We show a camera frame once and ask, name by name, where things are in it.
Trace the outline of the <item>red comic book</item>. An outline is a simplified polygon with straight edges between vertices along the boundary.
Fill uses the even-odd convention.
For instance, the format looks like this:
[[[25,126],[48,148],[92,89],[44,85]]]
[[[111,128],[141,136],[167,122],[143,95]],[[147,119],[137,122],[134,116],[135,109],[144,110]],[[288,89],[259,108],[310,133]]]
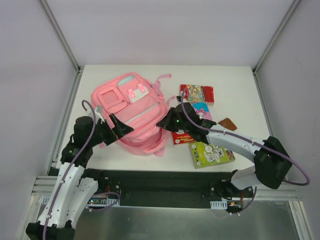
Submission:
[[[183,130],[172,132],[171,135],[173,139],[173,144],[175,146],[196,142],[187,132],[184,132]]]

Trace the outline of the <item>red patterned book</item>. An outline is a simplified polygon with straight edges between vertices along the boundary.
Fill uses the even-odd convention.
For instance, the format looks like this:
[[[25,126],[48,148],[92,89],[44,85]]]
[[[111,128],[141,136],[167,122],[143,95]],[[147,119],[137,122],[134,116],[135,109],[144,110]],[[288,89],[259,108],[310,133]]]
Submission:
[[[213,86],[181,84],[180,92],[185,90],[184,98],[190,103],[206,103],[207,105],[214,105],[215,94]]]

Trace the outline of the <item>pink cartoon pencil case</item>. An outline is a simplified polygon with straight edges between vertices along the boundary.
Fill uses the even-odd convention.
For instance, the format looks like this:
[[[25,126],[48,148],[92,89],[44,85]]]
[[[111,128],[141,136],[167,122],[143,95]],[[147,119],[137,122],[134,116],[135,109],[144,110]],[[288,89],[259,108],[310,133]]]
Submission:
[[[213,120],[209,107],[205,102],[195,102],[192,104],[192,107],[200,119]]]

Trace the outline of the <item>pink student backpack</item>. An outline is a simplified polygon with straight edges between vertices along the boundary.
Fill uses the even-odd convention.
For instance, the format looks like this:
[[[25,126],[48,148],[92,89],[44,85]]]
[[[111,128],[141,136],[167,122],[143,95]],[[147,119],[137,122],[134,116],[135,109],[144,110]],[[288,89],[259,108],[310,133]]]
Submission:
[[[111,124],[109,117],[133,128],[133,132],[118,140],[118,144],[133,155],[162,157],[170,132],[157,126],[169,111],[160,89],[160,80],[149,82],[135,72],[120,75],[98,86],[91,94],[91,105],[101,106],[101,115]]]

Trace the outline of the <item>green comic book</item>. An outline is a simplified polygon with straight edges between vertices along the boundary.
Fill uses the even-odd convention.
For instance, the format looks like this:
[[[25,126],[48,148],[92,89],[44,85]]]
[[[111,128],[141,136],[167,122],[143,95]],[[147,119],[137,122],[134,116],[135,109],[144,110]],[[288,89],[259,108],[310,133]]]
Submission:
[[[232,163],[236,160],[232,151],[218,145],[194,142],[189,144],[189,149],[196,169]]]

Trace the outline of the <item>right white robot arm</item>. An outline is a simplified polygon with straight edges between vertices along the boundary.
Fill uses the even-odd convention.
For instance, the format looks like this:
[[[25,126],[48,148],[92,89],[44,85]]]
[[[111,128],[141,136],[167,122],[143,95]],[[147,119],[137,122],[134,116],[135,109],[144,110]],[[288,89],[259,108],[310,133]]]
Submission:
[[[277,138],[263,140],[236,134],[212,120],[201,119],[190,103],[171,107],[156,125],[170,132],[182,130],[197,142],[223,147],[253,162],[251,167],[235,169],[228,179],[214,186],[222,197],[234,198],[244,189],[258,185],[276,190],[292,167]]]

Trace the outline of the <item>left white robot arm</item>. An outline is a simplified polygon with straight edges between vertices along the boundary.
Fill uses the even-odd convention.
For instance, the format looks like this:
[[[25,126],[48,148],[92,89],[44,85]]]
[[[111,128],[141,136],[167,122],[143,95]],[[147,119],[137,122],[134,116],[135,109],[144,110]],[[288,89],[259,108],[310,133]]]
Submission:
[[[133,132],[133,128],[110,114],[111,125],[96,115],[75,120],[73,134],[61,153],[61,165],[49,201],[25,233],[31,240],[72,240],[76,225],[90,198],[105,191],[101,171],[87,169],[93,148],[110,145]]]

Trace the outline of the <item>brown leather wallet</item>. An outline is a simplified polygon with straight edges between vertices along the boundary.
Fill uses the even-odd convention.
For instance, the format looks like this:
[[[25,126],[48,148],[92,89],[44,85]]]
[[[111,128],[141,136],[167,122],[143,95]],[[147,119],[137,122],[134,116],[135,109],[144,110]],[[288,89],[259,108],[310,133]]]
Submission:
[[[231,131],[235,131],[238,129],[238,127],[233,123],[233,121],[230,118],[225,118],[221,121],[218,122],[219,125],[221,125],[222,127],[231,130]]]

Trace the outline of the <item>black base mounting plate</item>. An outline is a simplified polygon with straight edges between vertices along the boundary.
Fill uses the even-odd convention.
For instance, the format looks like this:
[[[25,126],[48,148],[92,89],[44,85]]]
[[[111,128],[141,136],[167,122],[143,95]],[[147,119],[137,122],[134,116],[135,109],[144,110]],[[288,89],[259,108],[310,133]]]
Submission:
[[[120,206],[208,209],[221,201],[223,183],[230,172],[173,172],[99,170],[89,168],[84,176],[98,180],[97,193],[116,192]]]

